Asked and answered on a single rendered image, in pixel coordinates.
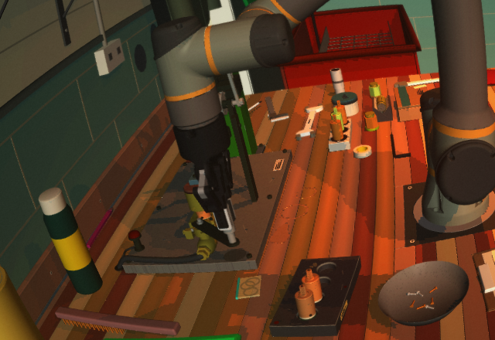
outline wooden baseboard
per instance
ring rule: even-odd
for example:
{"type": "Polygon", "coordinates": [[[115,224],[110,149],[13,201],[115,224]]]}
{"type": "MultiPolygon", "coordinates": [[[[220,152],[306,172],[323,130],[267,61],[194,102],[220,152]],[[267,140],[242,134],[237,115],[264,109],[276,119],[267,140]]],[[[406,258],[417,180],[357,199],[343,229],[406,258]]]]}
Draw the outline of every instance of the wooden baseboard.
{"type": "MultiPolygon", "coordinates": [[[[76,221],[85,240],[90,238],[117,197],[111,219],[122,218],[125,215],[131,205],[129,200],[137,196],[150,172],[174,141],[175,136],[170,125],[166,103],[163,100],[117,153],[74,210],[76,221]]],[[[103,238],[99,236],[90,250],[94,260],[103,250],[104,243],[101,242],[103,238]]],[[[51,243],[17,290],[34,321],[42,313],[65,273],[51,243]]]]}

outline white ring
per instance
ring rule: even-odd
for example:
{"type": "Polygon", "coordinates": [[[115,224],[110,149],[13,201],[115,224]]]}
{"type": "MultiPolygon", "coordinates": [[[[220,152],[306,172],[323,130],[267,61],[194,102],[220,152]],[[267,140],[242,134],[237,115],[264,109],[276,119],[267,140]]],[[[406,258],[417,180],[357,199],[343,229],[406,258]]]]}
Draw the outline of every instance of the white ring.
{"type": "Polygon", "coordinates": [[[371,147],[369,145],[358,145],[353,149],[355,158],[366,158],[371,156],[371,147]]]}

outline wooden brush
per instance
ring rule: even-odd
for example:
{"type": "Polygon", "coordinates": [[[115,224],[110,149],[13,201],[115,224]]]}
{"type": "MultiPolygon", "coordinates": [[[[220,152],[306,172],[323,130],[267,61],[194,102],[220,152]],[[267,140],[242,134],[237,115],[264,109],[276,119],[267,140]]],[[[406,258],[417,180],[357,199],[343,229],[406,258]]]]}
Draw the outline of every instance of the wooden brush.
{"type": "Polygon", "coordinates": [[[55,316],[60,318],[66,325],[120,334],[123,334],[126,330],[131,330],[159,335],[177,335],[180,330],[179,322],[123,317],[121,315],[93,313],[92,311],[71,308],[59,307],[55,311],[55,316]]]}

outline wall outlet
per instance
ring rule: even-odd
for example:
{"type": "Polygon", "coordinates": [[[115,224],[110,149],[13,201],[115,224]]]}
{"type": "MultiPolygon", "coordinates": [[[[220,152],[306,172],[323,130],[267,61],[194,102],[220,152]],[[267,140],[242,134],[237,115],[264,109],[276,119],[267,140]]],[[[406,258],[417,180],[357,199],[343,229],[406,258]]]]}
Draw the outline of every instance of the wall outlet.
{"type": "Polygon", "coordinates": [[[98,74],[100,76],[108,75],[119,64],[125,61],[121,40],[111,40],[107,46],[102,46],[94,52],[94,58],[96,59],[98,74]]]}

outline red plastic crate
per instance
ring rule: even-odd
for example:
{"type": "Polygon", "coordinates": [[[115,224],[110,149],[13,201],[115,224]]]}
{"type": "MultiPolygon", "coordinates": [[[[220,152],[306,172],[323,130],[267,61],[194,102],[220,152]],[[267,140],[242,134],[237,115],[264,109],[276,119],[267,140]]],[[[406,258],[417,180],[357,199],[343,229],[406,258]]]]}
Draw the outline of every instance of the red plastic crate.
{"type": "Polygon", "coordinates": [[[420,74],[416,53],[421,46],[404,6],[340,9],[314,16],[320,40],[328,29],[328,51],[319,53],[308,17],[293,31],[294,60],[281,65],[286,88],[331,83],[329,71],[337,67],[345,81],[420,74]]]}

